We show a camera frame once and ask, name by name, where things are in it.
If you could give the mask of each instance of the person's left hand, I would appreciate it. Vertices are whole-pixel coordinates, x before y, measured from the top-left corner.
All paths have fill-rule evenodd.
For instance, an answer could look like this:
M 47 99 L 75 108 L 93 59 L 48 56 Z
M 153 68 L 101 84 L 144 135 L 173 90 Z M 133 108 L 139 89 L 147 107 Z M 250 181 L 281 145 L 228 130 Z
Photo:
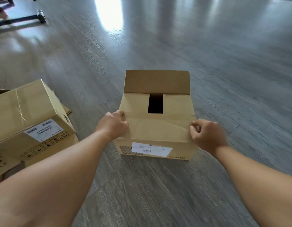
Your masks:
M 117 110 L 114 113 L 106 113 L 106 115 L 99 121 L 97 127 L 95 128 L 96 132 L 103 132 L 108 138 L 108 141 L 112 141 L 122 134 L 124 134 L 128 128 L 128 122 L 122 121 L 122 116 L 124 111 Z

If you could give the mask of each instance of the person's right arm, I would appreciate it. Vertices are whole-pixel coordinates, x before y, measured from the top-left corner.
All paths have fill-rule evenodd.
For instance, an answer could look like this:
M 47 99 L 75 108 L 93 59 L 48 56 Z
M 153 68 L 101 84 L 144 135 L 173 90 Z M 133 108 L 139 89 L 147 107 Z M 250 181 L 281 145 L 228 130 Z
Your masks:
M 232 149 L 217 122 L 198 119 L 193 141 L 226 169 L 243 203 L 260 226 L 292 226 L 292 176 L 271 169 Z

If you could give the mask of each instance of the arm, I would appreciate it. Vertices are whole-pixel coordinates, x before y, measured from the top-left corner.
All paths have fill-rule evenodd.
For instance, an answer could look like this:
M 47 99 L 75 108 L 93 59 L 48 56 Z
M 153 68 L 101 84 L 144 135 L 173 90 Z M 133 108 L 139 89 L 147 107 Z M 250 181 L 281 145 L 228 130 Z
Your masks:
M 190 133 L 194 142 L 226 169 L 243 203 L 260 226 L 292 226 L 291 176 L 229 147 L 217 122 L 198 119 L 190 127 Z
M 128 127 L 123 114 L 107 113 L 86 139 L 0 183 L 0 226 L 70 226 L 104 148 Z

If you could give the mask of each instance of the white label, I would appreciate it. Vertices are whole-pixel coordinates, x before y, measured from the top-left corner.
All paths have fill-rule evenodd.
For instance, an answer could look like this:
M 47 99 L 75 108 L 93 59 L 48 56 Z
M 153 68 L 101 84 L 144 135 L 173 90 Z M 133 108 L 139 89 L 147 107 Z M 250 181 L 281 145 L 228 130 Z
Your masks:
M 171 147 L 155 146 L 144 143 L 132 143 L 132 152 L 150 154 L 155 156 L 167 157 L 172 150 Z
M 54 135 L 60 133 L 63 129 L 53 120 L 46 120 L 36 126 L 31 127 L 30 129 L 24 131 L 30 137 L 42 142 Z

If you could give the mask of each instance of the black hole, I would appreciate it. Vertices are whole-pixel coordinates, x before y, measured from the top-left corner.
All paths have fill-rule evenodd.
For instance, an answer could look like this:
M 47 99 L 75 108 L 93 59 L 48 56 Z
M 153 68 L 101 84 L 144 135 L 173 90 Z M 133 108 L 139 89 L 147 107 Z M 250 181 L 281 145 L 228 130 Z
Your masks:
M 148 113 L 163 114 L 163 94 L 150 94 Z

